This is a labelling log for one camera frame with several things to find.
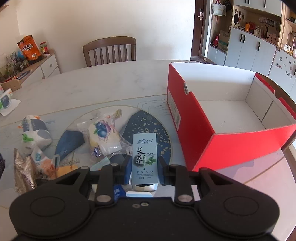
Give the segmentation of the silver foil snack bag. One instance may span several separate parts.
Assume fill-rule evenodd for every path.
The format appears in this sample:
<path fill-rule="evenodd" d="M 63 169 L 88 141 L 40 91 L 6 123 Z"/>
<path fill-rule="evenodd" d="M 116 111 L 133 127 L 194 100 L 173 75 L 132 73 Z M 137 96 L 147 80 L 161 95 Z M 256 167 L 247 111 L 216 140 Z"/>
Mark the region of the silver foil snack bag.
<path fill-rule="evenodd" d="M 19 194 L 37 187 L 35 163 L 30 157 L 24 158 L 16 148 L 14 148 L 14 177 L 16 192 Z"/>

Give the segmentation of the brown wooden chair far side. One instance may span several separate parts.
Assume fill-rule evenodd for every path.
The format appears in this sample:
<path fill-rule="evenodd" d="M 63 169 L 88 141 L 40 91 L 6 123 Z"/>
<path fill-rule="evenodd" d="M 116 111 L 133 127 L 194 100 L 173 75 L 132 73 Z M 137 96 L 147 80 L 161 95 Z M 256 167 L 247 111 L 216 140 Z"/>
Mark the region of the brown wooden chair far side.
<path fill-rule="evenodd" d="M 129 60 L 135 61 L 137 59 L 137 40 L 129 36 L 107 37 L 87 43 L 82 47 L 82 51 L 87 67 L 93 66 L 91 52 L 95 66 Z"/>

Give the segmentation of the white sideboard cabinet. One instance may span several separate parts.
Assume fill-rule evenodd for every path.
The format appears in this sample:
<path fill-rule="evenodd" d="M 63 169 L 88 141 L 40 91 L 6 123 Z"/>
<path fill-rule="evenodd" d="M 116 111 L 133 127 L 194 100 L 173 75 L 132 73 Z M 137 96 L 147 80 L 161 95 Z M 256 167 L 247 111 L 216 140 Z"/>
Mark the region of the white sideboard cabinet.
<path fill-rule="evenodd" d="M 55 51 L 50 49 L 49 54 L 43 55 L 43 59 L 34 63 L 18 73 L 11 80 L 1 83 L 1 90 L 11 89 L 16 91 L 22 87 L 35 84 L 49 77 L 60 74 L 58 62 L 56 60 Z"/>

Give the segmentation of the white packet orange print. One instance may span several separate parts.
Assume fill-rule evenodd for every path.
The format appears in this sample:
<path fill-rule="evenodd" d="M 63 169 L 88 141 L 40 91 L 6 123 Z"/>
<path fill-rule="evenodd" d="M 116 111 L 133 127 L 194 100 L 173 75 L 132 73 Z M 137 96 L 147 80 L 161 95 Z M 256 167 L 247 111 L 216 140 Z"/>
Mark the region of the white packet orange print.
<path fill-rule="evenodd" d="M 48 158 L 43 151 L 36 146 L 31 154 L 31 158 L 36 166 L 37 177 L 41 180 L 54 180 L 57 178 L 57 168 L 60 163 L 60 156 L 54 155 Z"/>

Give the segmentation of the hanging tote bag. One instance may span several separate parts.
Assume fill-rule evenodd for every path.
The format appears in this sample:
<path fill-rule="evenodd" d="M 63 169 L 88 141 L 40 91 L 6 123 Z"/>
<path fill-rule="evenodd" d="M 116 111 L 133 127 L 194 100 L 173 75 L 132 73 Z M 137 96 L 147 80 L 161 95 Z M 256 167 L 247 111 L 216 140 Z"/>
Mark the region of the hanging tote bag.
<path fill-rule="evenodd" d="M 226 6 L 221 4 L 219 0 L 211 5 L 212 15 L 214 16 L 225 16 Z"/>

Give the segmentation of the dark wooden door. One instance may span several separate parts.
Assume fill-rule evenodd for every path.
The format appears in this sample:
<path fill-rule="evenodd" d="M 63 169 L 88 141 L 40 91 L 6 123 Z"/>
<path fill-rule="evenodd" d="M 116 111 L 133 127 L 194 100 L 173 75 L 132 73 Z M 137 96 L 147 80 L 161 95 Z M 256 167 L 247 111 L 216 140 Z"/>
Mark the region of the dark wooden door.
<path fill-rule="evenodd" d="M 191 57 L 201 57 L 205 27 L 206 4 L 207 3 L 205 0 L 195 0 Z"/>

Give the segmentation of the blueberry snack plastic bag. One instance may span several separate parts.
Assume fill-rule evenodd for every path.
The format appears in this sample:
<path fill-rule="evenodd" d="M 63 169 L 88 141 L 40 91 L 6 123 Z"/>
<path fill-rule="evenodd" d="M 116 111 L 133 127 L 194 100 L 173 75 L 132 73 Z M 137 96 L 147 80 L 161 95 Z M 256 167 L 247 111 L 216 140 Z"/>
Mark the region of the blueberry snack plastic bag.
<path fill-rule="evenodd" d="M 97 163 L 115 155 L 131 155 L 132 144 L 115 128 L 115 122 L 122 117 L 121 109 L 114 113 L 98 115 L 77 124 L 77 128 L 86 137 L 91 150 L 91 159 Z"/>

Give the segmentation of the white tissue packs on table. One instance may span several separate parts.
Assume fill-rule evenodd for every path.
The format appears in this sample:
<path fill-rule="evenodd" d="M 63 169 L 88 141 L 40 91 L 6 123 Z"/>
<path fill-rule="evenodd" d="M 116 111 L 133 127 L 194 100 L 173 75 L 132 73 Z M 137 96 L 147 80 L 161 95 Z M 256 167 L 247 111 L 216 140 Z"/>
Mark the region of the white tissue packs on table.
<path fill-rule="evenodd" d="M 10 114 L 19 104 L 20 100 L 13 98 L 13 92 L 9 88 L 1 95 L 0 112 L 2 116 Z"/>

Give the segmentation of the orange snack bag on sideboard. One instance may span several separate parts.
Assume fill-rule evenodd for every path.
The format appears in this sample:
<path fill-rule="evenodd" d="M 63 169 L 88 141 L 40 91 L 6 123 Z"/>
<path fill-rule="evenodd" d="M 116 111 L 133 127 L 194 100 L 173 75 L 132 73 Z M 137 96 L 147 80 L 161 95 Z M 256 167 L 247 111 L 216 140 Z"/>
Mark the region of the orange snack bag on sideboard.
<path fill-rule="evenodd" d="M 23 39 L 17 42 L 17 45 L 28 61 L 32 62 L 32 61 L 41 60 L 42 58 L 41 52 L 37 47 L 32 35 L 27 35 L 23 37 Z"/>

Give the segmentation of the grey wall cabinet unit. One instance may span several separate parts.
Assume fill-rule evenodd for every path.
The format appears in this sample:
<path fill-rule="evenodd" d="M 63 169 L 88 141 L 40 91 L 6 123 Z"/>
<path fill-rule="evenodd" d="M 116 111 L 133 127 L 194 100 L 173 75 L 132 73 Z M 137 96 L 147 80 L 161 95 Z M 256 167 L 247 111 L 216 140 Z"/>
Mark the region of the grey wall cabinet unit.
<path fill-rule="evenodd" d="M 206 59 L 260 73 L 295 94 L 295 18 L 283 1 L 220 1 L 212 15 Z"/>

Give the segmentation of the red cardboard box white inside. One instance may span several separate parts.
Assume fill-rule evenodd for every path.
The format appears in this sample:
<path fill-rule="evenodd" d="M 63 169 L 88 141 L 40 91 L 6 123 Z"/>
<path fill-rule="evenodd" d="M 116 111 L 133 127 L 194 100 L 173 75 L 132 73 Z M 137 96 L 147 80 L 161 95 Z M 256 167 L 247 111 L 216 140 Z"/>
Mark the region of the red cardboard box white inside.
<path fill-rule="evenodd" d="M 174 62 L 167 103 L 188 170 L 219 170 L 281 149 L 295 133 L 295 111 L 258 73 Z"/>

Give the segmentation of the light blue herbal product box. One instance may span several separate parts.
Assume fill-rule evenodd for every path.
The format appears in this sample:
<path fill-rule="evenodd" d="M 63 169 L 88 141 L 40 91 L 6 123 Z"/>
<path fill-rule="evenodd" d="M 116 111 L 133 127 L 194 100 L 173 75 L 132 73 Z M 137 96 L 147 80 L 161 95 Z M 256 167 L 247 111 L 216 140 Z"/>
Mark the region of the light blue herbal product box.
<path fill-rule="evenodd" d="M 154 192 L 158 183 L 156 134 L 135 133 L 132 139 L 132 187 L 135 191 Z"/>

